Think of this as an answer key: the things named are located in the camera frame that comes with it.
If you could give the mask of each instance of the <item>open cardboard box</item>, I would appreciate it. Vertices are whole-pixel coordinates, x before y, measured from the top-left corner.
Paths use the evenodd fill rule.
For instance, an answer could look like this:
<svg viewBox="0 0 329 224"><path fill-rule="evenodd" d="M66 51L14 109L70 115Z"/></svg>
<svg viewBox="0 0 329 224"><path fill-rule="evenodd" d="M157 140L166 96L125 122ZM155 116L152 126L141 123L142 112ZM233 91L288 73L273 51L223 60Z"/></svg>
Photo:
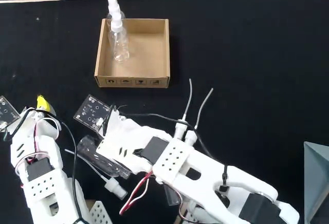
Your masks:
<svg viewBox="0 0 329 224"><path fill-rule="evenodd" d="M111 58L106 19L102 20L95 79L99 87L167 88L170 79L169 21L125 19L130 58Z"/></svg>

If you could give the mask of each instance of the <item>yellow tag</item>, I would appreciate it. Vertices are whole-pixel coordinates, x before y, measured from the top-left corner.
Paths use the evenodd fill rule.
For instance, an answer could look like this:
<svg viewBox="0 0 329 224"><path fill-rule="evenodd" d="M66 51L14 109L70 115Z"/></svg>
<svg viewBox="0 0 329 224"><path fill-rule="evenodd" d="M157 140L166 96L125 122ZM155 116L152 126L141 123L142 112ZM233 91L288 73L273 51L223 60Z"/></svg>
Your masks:
<svg viewBox="0 0 329 224"><path fill-rule="evenodd" d="M50 105L42 95L39 95L36 101L37 101L36 104L37 108L50 112Z"/></svg>

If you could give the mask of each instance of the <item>clear plastic bottle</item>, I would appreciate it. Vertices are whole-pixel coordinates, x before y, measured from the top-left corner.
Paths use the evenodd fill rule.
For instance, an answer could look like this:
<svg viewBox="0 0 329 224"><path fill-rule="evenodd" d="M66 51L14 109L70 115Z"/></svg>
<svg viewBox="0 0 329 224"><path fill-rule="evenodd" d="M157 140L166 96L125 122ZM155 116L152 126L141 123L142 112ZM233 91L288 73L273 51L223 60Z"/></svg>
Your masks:
<svg viewBox="0 0 329 224"><path fill-rule="evenodd" d="M129 59L127 31L122 25L120 13L112 14L111 30L108 34L113 59L123 62Z"/></svg>

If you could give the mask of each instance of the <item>black cloth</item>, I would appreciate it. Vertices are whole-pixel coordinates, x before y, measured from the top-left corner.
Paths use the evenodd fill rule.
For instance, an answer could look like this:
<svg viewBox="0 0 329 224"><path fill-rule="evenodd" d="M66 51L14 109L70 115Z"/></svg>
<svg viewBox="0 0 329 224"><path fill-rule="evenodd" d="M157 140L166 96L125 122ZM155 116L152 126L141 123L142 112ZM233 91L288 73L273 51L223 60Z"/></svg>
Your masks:
<svg viewBox="0 0 329 224"><path fill-rule="evenodd" d="M0 4L0 93L17 110L43 94L79 141L92 131L72 117L88 94L126 113L181 118L193 82L187 120L194 124L202 100L214 92L199 132L211 153L268 182L279 200L303 219L303 142L328 144L329 0L119 0L130 18L168 18L171 83L168 89L99 88L93 77L106 0ZM155 117L143 125L174 131ZM68 134L58 139L73 149ZM0 144L3 223L32 223L10 147ZM73 157L62 150L70 176ZM77 179L86 199L104 202L114 223L172 223L161 186L123 217L123 202L79 161ZM142 174L120 180L131 192Z"/></svg>

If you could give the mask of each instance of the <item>circuit board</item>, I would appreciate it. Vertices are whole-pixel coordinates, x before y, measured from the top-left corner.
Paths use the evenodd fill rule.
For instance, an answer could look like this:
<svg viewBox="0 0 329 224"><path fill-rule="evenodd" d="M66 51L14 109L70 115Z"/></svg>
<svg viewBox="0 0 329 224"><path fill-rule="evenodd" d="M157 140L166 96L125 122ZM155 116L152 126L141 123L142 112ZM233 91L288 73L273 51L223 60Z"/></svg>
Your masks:
<svg viewBox="0 0 329 224"><path fill-rule="evenodd" d="M0 131L20 118L20 114L4 96L0 96Z"/></svg>
<svg viewBox="0 0 329 224"><path fill-rule="evenodd" d="M110 107L89 95L82 103L79 110L74 115L74 119L84 124L88 128L98 132L101 128L97 122L100 118L105 120L109 113Z"/></svg>

